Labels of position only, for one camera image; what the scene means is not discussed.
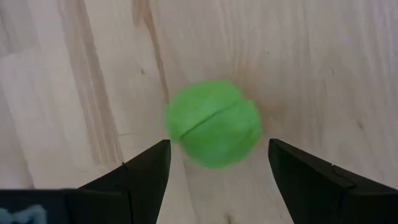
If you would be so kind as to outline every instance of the wood grain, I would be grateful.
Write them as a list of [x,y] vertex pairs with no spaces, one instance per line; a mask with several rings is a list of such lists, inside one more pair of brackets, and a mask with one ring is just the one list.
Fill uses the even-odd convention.
[[27,0],[0,1],[0,57],[37,43]]
[[228,79],[263,137],[224,170],[173,145],[159,223],[292,223],[269,138],[398,188],[397,15],[396,0],[0,0],[0,187],[85,184],[167,138],[169,96]]
[[93,159],[97,164],[122,163],[123,155],[85,2],[60,1],[59,9]]
[[230,79],[262,116],[263,139],[243,163],[226,170],[185,163],[199,223],[292,222],[267,161],[269,138],[398,186],[391,178],[398,155],[396,6],[339,0],[153,5],[171,95],[197,80]]

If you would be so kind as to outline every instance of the green ball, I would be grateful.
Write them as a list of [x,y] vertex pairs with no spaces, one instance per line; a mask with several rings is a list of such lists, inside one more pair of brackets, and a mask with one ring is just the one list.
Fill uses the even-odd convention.
[[189,157],[209,168],[239,162],[261,135],[254,103],[224,80],[192,84],[170,99],[166,128]]

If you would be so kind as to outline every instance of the light wood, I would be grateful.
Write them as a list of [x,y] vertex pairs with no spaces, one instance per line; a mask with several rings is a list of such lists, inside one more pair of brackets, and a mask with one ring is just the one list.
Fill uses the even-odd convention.
[[169,97],[228,79],[263,138],[208,170],[173,145],[159,223],[292,223],[269,138],[398,188],[396,0],[0,0],[0,187],[77,187],[163,138]]

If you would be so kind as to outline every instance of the tennis ball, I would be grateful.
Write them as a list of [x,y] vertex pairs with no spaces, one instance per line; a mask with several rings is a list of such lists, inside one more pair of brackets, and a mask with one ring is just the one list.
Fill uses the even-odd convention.
[[166,129],[194,161],[222,168],[249,154],[261,134],[253,102],[224,80],[190,85],[170,99]]

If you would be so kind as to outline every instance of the wooden table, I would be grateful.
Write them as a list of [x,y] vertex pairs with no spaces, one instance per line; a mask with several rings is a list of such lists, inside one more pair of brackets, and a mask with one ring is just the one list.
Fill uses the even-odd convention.
[[269,138],[398,188],[397,0],[0,0],[0,187],[107,173],[206,79],[253,99],[264,136],[225,170],[175,146],[159,223],[292,223]]

